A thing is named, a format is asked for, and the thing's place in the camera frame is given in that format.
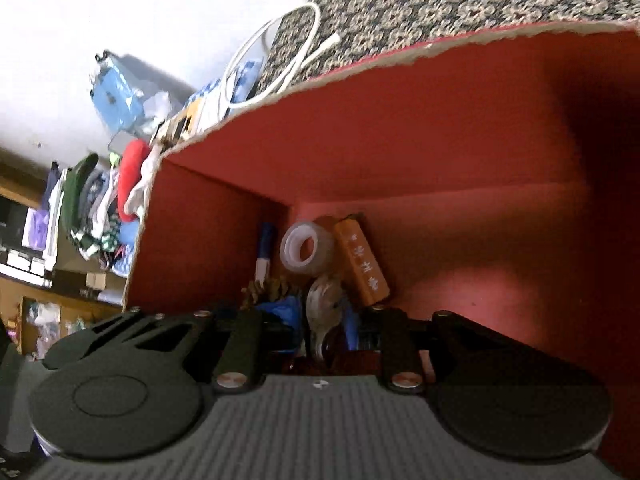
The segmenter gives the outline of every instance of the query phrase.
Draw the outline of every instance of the white logo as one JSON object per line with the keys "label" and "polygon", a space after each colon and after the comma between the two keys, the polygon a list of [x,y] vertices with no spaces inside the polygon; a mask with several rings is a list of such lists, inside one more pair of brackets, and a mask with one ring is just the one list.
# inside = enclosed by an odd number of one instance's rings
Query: white logo
{"label": "white logo", "polygon": [[327,386],[329,386],[329,383],[324,379],[318,379],[316,382],[314,382],[314,388],[318,390],[324,390]]}

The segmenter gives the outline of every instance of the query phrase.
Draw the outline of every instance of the pile of clothes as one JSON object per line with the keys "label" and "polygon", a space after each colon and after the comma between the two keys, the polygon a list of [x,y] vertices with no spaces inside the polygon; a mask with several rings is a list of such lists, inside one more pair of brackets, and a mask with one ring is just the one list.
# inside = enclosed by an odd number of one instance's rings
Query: pile of clothes
{"label": "pile of clothes", "polygon": [[96,153],[63,170],[49,199],[51,243],[57,244],[60,226],[85,260],[95,259],[101,269],[126,278],[161,151],[160,145],[150,148],[143,140],[134,140],[122,158],[112,154],[109,170]]}

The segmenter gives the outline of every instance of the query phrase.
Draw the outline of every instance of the white wall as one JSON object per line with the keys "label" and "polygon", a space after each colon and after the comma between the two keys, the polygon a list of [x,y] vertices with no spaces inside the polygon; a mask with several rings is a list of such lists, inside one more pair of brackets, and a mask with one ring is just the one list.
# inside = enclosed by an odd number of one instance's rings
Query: white wall
{"label": "white wall", "polygon": [[88,95],[94,54],[131,54],[195,88],[303,0],[0,0],[0,148],[73,165],[110,138]]}

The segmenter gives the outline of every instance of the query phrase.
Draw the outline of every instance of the coiled white cord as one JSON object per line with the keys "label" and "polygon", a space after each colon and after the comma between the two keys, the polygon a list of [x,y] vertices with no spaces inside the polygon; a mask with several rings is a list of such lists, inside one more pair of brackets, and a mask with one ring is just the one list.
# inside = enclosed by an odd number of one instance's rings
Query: coiled white cord
{"label": "coiled white cord", "polygon": [[[302,45],[298,53],[289,62],[289,64],[280,73],[280,75],[276,79],[274,79],[270,83],[270,85],[267,86],[267,88],[265,88],[262,92],[260,92],[258,95],[242,103],[232,103],[231,97],[233,95],[234,85],[226,84],[226,81],[229,79],[229,76],[231,76],[233,71],[236,69],[236,67],[242,60],[242,58],[246,55],[249,49],[260,37],[262,37],[262,46],[265,49],[265,52],[267,52],[266,40],[265,40],[267,30],[269,30],[269,28],[275,23],[277,23],[279,20],[284,18],[284,16],[286,16],[289,12],[293,12],[294,10],[304,9],[304,8],[313,9],[313,12],[315,14],[314,24],[311,27],[311,31],[309,32],[309,35],[306,38],[305,43]],[[267,96],[271,95],[274,92],[276,92],[277,94],[284,92],[287,89],[287,87],[290,85],[293,78],[295,78],[298,72],[300,72],[300,70],[302,70],[304,67],[309,65],[309,63],[315,60],[323,52],[325,52],[329,48],[333,48],[335,45],[340,43],[340,36],[334,33],[327,40],[323,41],[320,44],[320,46],[318,46],[318,48],[310,56],[307,57],[306,54],[311,48],[311,45],[313,44],[316,38],[316,34],[318,33],[318,28],[320,27],[320,19],[321,19],[320,7],[318,7],[318,4],[315,4],[313,2],[305,2],[291,9],[289,12],[286,12],[282,16],[279,16],[271,20],[270,22],[265,23],[246,41],[244,45],[242,45],[236,51],[236,53],[233,55],[233,57],[229,61],[222,75],[222,78],[220,79],[220,85],[221,85],[220,106],[218,107],[218,110],[220,111],[220,116],[218,117],[219,121],[224,119],[224,115],[226,114],[226,110],[228,108],[231,108],[231,109],[245,108],[247,106],[251,106],[253,104],[259,103],[260,101],[262,101],[263,99],[265,99]]]}

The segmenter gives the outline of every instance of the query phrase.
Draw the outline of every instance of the white cloth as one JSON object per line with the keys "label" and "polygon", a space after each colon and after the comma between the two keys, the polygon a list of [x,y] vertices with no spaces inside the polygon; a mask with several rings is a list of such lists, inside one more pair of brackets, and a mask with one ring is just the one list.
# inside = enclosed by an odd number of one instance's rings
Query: white cloth
{"label": "white cloth", "polygon": [[145,215],[145,199],[146,190],[151,183],[151,177],[153,177],[156,166],[158,165],[158,159],[162,153],[162,146],[155,144],[151,148],[151,153],[142,163],[140,167],[140,180],[133,187],[129,193],[129,197],[124,205],[124,212],[128,215],[137,215],[138,218],[142,218]]}
{"label": "white cloth", "polygon": [[109,186],[107,192],[102,197],[102,201],[91,218],[91,236],[96,240],[102,238],[105,227],[109,225],[109,206],[118,196],[118,180],[120,179],[120,170],[111,168],[109,172]]}
{"label": "white cloth", "polygon": [[44,268],[50,271],[53,270],[58,259],[58,222],[60,222],[62,199],[65,196],[62,188],[65,184],[67,173],[68,170],[62,170],[60,179],[49,196],[49,226],[47,227],[47,243],[44,251],[42,251],[42,257],[44,259]]}

